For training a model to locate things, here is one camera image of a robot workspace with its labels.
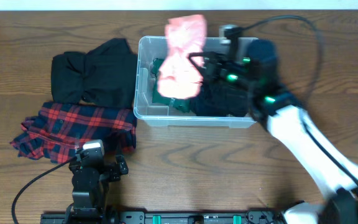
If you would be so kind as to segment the pink garment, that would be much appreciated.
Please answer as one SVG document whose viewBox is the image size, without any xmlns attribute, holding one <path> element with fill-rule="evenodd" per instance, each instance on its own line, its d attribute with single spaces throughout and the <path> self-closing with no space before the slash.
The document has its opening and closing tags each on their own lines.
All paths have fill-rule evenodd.
<svg viewBox="0 0 358 224">
<path fill-rule="evenodd" d="M 157 78 L 157 91 L 162 96 L 186 100 L 199 94 L 203 76 L 188 56 L 203 51 L 206 35 L 207 23 L 201 14 L 168 20 L 165 26 L 167 57 Z"/>
</svg>

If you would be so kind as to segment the black shirt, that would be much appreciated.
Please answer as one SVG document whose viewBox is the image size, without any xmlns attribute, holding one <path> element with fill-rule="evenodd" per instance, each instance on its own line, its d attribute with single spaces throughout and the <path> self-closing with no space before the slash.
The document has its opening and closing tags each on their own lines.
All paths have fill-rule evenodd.
<svg viewBox="0 0 358 224">
<path fill-rule="evenodd" d="M 190 100 L 190 110 L 197 116 L 244 117 L 249 109 L 247 92 L 227 85 L 207 84 Z"/>
</svg>

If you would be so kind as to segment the dark green garment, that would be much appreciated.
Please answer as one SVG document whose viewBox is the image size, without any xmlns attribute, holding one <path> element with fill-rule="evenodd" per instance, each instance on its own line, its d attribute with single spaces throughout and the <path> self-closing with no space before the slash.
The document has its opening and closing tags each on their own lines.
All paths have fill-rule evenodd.
<svg viewBox="0 0 358 224">
<path fill-rule="evenodd" d="M 181 100 L 176 98 L 167 98 L 162 96 L 158 92 L 158 78 L 160 75 L 159 68 L 163 64 L 164 59 L 162 58 L 155 58 L 153 60 L 151 74 L 155 77 L 155 84 L 152 93 L 152 102 L 153 103 L 160 103 L 163 105 L 171 106 L 182 113 L 189 113 L 190 112 L 190 100 Z"/>
</svg>

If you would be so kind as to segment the red plaid flannel shirt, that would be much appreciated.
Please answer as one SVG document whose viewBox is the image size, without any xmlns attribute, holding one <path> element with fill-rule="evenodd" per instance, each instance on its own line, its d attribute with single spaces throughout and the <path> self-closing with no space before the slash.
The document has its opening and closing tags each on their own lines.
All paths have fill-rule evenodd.
<svg viewBox="0 0 358 224">
<path fill-rule="evenodd" d="M 11 141 L 19 157 L 50 159 L 61 164 L 92 140 L 102 140 L 106 152 L 136 148 L 137 118 L 132 110 L 46 102 L 37 116 L 21 123 L 23 133 Z"/>
</svg>

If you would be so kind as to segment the large black garment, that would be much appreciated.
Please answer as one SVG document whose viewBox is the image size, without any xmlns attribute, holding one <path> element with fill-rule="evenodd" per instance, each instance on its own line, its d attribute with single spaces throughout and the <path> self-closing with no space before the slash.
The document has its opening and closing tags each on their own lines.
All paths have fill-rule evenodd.
<svg viewBox="0 0 358 224">
<path fill-rule="evenodd" d="M 126 39 L 111 39 L 84 52 L 54 56 L 51 93 L 57 103 L 79 103 L 131 109 L 137 75 L 137 54 Z"/>
</svg>

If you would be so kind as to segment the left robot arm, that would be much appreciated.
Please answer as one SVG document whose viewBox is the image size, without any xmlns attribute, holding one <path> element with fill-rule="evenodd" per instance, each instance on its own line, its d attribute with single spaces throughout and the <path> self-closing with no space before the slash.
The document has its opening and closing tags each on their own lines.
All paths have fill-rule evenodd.
<svg viewBox="0 0 358 224">
<path fill-rule="evenodd" d="M 116 151 L 115 159 L 112 164 L 106 163 L 100 148 L 77 151 L 75 160 L 69 165 L 73 173 L 73 218 L 107 219 L 106 198 L 109 184 L 119 181 L 122 175 L 129 172 L 120 149 Z"/>
</svg>

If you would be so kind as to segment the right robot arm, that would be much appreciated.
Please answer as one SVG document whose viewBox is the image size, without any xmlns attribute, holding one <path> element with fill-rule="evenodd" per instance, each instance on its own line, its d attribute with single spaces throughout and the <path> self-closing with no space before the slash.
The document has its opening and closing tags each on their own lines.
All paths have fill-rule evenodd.
<svg viewBox="0 0 358 224">
<path fill-rule="evenodd" d="M 252 118 L 294 155 L 325 198 L 324 205 L 298 203 L 281 212 L 281 223 L 358 223 L 358 165 L 351 162 L 311 120 L 306 108 L 280 81 L 278 57 L 269 40 L 254 40 L 241 63 L 216 52 L 197 70 L 207 81 L 247 91 Z"/>
</svg>

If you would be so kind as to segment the clear plastic storage container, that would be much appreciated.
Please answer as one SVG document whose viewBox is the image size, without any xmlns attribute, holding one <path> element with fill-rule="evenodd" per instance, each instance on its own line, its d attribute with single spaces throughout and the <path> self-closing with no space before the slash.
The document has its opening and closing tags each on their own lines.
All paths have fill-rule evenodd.
<svg viewBox="0 0 358 224">
<path fill-rule="evenodd" d="M 171 105 L 154 103 L 152 95 L 155 75 L 152 74 L 153 62 L 156 58 L 167 56 L 167 39 L 164 36 L 147 35 L 139 40 L 134 114 L 149 126 L 217 126 L 229 128 L 248 128 L 255 121 L 244 117 L 197 116 L 192 112 L 182 113 Z"/>
</svg>

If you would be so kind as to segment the black mounting rail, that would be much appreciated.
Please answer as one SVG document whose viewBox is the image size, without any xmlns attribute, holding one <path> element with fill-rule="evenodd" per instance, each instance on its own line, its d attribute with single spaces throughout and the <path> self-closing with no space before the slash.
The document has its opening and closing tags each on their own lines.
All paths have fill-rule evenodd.
<svg viewBox="0 0 358 224">
<path fill-rule="evenodd" d="M 281 215 L 267 210 L 244 213 L 151 213 L 121 212 L 105 223 L 118 224 L 285 224 Z"/>
</svg>

